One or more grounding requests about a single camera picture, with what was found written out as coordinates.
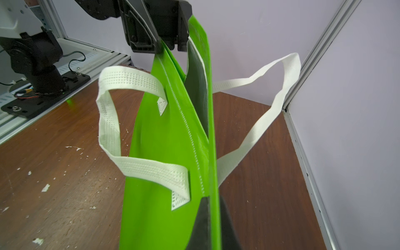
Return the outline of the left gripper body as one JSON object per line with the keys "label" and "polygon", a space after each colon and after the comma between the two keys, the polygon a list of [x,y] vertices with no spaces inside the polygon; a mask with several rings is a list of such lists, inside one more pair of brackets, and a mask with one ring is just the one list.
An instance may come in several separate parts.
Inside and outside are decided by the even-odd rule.
{"label": "left gripper body", "polygon": [[144,1],[157,34],[160,38],[161,52],[165,44],[170,50],[177,48],[178,10],[189,9],[192,6],[187,1]]}

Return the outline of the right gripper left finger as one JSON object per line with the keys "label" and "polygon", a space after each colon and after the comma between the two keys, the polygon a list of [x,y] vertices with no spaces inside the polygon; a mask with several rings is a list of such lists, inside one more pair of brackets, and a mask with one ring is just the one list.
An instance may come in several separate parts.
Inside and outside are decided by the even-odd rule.
{"label": "right gripper left finger", "polygon": [[193,230],[186,246],[186,250],[210,250],[210,211],[209,197],[201,199],[194,222]]}

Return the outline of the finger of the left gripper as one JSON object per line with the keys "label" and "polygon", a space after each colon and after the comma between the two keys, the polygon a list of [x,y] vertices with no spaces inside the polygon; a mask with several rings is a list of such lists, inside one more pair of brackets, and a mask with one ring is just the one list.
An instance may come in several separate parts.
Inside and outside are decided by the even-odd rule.
{"label": "finger of the left gripper", "polygon": [[192,11],[189,9],[178,10],[177,23],[177,47],[180,52],[187,52],[187,41],[189,39],[189,19]]}
{"label": "finger of the left gripper", "polygon": [[161,43],[144,1],[120,1],[127,44],[135,53],[160,53]]}

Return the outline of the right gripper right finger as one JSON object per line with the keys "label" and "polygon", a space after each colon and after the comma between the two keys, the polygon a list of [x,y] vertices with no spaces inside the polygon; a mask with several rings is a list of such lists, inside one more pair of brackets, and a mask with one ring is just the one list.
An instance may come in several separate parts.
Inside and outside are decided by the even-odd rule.
{"label": "right gripper right finger", "polygon": [[221,239],[223,250],[241,250],[228,207],[223,197],[220,197]]}

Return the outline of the green insulated delivery bag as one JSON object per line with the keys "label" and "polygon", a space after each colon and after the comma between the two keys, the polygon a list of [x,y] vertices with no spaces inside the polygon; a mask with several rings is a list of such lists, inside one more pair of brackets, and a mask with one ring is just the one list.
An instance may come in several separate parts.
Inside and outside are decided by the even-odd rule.
{"label": "green insulated delivery bag", "polygon": [[[219,186],[281,113],[300,76],[298,53],[280,58],[284,80],[271,108],[237,149],[217,157],[213,95],[253,83],[274,64],[248,78],[213,82],[207,34],[195,17],[189,19],[187,46],[186,72],[163,44],[150,73],[111,66],[100,74],[99,144],[126,178],[121,250],[185,250],[203,197],[209,197],[211,250],[222,250]],[[111,90],[144,93],[128,156],[121,153]]]}

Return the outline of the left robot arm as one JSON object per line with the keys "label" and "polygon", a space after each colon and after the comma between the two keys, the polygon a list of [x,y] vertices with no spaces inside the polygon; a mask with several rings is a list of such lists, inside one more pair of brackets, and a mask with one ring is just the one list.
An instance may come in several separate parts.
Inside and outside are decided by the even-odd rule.
{"label": "left robot arm", "polygon": [[[187,1],[77,1],[91,17],[122,19],[127,44],[135,53],[187,50],[192,6]],[[1,1],[1,47],[14,72],[26,76],[40,94],[60,95],[67,87],[55,67],[62,49],[54,34],[25,1]]]}

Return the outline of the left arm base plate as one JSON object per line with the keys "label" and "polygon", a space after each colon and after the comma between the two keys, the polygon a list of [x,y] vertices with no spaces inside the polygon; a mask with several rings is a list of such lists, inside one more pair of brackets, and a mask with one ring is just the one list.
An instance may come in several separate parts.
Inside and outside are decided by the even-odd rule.
{"label": "left arm base plate", "polygon": [[29,95],[25,94],[2,105],[1,110],[10,115],[32,119],[45,112],[91,80],[89,75],[80,73],[76,74],[71,71],[63,74],[61,77],[66,86],[61,91],[60,95],[45,95],[38,93],[35,95],[30,93]]}

